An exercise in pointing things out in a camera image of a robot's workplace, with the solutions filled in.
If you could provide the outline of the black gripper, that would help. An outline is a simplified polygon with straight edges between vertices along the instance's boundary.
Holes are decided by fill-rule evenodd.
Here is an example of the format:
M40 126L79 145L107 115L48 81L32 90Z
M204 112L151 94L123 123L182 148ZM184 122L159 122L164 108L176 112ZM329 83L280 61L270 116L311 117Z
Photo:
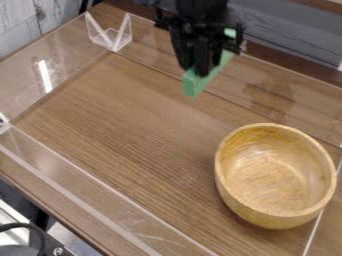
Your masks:
M152 0L156 11L155 25L171 33L178 63L183 70L187 70L194 63L199 77L206 77L212 68L219 65L223 50L222 36L219 34L202 35L196 38L194 45L192 38L184 33L190 34L194 30L206 28L236 28L243 33L244 41L244 25L228 8L228 1Z

